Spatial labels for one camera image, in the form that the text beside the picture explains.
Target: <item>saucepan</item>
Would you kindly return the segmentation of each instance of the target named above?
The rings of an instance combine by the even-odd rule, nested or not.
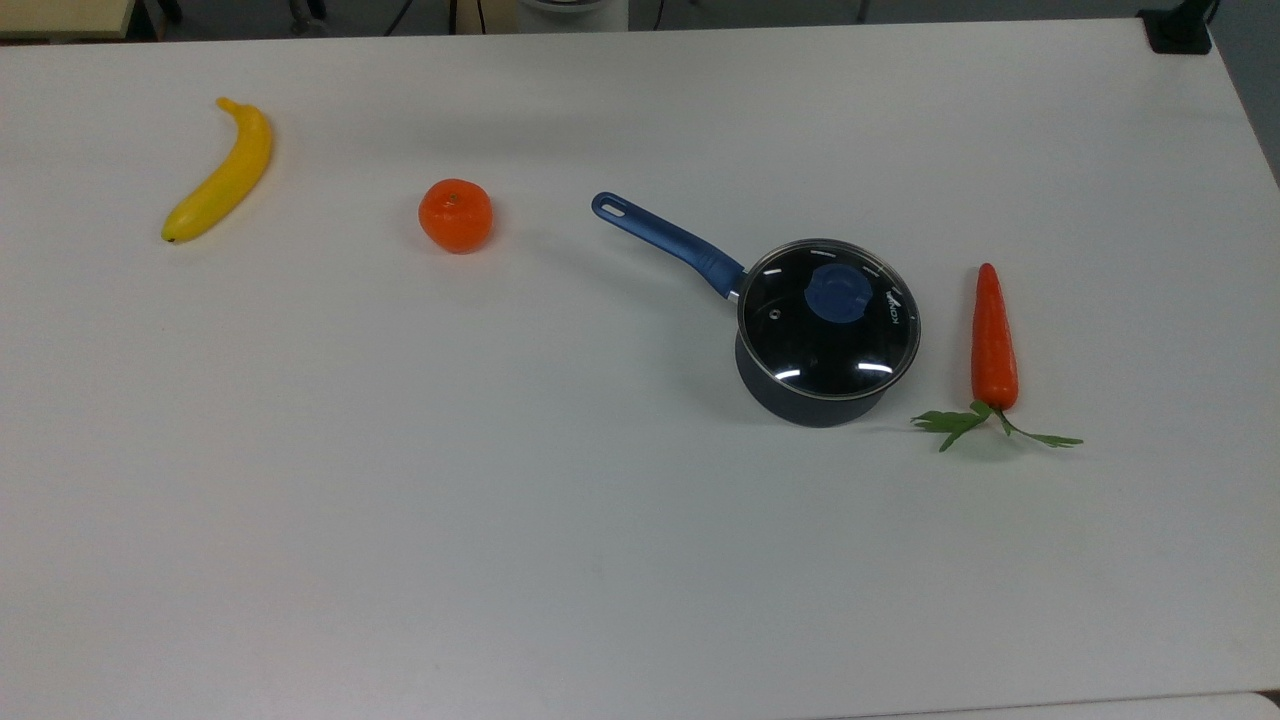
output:
[[[812,428],[870,410],[915,360],[920,316],[906,283],[856,245],[788,242],[751,269],[705,240],[602,192],[602,219],[691,265],[737,304],[733,356],[746,389],[774,415]]]

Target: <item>orange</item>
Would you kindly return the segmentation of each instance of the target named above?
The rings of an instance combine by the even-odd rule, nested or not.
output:
[[[417,222],[436,245],[449,252],[471,252],[493,229],[489,193],[474,182],[443,179],[431,186],[417,206]]]

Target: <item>lid rim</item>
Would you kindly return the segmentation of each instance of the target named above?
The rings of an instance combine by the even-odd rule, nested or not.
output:
[[[908,314],[909,334],[908,334],[906,351],[902,354],[902,357],[899,359],[897,364],[893,365],[893,372],[888,374],[888,378],[886,380],[876,384],[869,389],[854,393],[846,393],[846,395],[815,393],[813,391],[797,388],[777,378],[773,378],[773,380],[777,382],[780,386],[787,388],[788,391],[795,392],[796,395],[801,395],[812,400],[831,401],[831,402],[846,402],[846,401],[861,400],[884,392],[895,383],[897,383],[902,378],[902,375],[906,374],[906,370],[911,366],[911,364],[915,363],[915,355],[920,348],[920,336],[922,336],[920,311],[919,306],[915,304],[915,297],[911,295],[911,291],[906,286],[906,282],[902,279],[902,275],[900,275],[897,270],[893,269],[892,265],[890,265],[884,260],[881,260],[879,256],[877,256],[876,254],[869,252],[863,247],[854,245],[851,242],[846,242],[844,240],[835,240],[829,237],[810,237],[810,238],[791,241],[778,247],[774,247],[772,251],[767,252],[763,258],[760,258],[754,265],[751,265],[751,269],[745,273],[745,275],[742,277],[742,282],[739,286],[741,288],[741,295],[737,302],[737,337],[741,340],[742,346],[746,348],[748,356],[751,359],[755,366],[762,373],[772,377],[773,372],[764,365],[763,360],[760,360],[760,356],[755,351],[755,347],[751,343],[750,337],[748,337],[746,334],[746,295],[750,291],[751,283],[755,282],[755,279],[760,275],[764,268],[773,260],[801,247],[808,247],[808,246],[820,247],[822,245],[833,245],[838,250],[852,251],[855,255],[859,255],[869,260],[878,269],[883,269],[890,275],[890,279],[893,281],[892,284],[895,290],[902,293],[904,305],[911,310]]]

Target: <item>green leaf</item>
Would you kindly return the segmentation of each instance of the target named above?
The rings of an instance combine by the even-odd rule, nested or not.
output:
[[[931,433],[954,433],[957,429],[969,429],[986,418],[973,413],[940,413],[929,410],[923,415],[911,418],[915,427]]]
[[[1029,438],[1032,438],[1032,439],[1034,439],[1037,442],[1042,442],[1042,443],[1047,445],[1048,447],[1075,447],[1076,445],[1084,443],[1083,439],[1074,438],[1074,437],[1039,436],[1039,434],[1034,434],[1034,433],[1028,433],[1027,430],[1023,430],[1021,428],[1018,428],[1016,425],[1014,425],[1012,423],[1010,423],[1009,418],[1005,418],[1005,414],[1001,413],[1000,410],[996,410],[996,415],[1000,416],[1000,423],[1005,427],[1005,434],[1019,433],[1019,434],[1027,436],[1027,437],[1029,437]]]
[[[942,447],[938,448],[938,452],[946,452],[960,436],[977,428],[991,415],[991,407],[980,402],[975,402],[972,407],[974,409],[973,413],[929,410],[923,415],[911,418],[911,421],[924,432],[947,433],[947,439],[942,441]]]
[[[964,433],[965,433],[965,430],[956,430],[956,432],[948,434],[947,439],[942,441],[942,446],[938,447],[938,452],[946,452],[947,448],[951,447],[951,445],[955,441],[960,439],[960,436],[963,436]]]
[[[1009,421],[1009,418],[1005,418],[1005,413],[1002,410],[996,410],[996,416],[1000,418],[1000,425],[1005,428],[1005,437],[1011,437],[1014,433],[1021,432]]]
[[[973,402],[970,402],[969,409],[973,410],[974,414],[980,415],[983,420],[991,418],[991,414],[995,413],[995,410],[992,410],[989,405],[987,405],[980,400],[974,400]]]
[[[1033,433],[1023,433],[1023,434],[1027,436],[1027,437],[1029,437],[1029,438],[1032,438],[1032,439],[1038,439],[1038,441],[1043,442],[1044,445],[1047,445],[1050,447],[1075,447],[1078,445],[1083,445],[1084,443],[1083,439],[1074,438],[1074,437],[1039,436],[1039,434],[1033,434]]]

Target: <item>cable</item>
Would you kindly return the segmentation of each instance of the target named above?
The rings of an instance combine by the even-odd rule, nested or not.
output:
[[[412,5],[412,4],[413,4],[413,0],[404,0],[404,6],[403,6],[403,8],[401,8],[401,12],[399,12],[399,14],[398,14],[398,15],[396,15],[396,19],[394,19],[394,20],[392,20],[392,27],[387,28],[387,32],[384,32],[384,33],[383,33],[383,37],[390,37],[390,35],[392,35],[393,32],[396,32],[396,26],[398,26],[398,24],[399,24],[399,20],[401,20],[401,18],[403,18],[403,17],[404,17],[404,13],[407,13],[407,12],[408,12],[408,6],[410,6],[410,5]]]

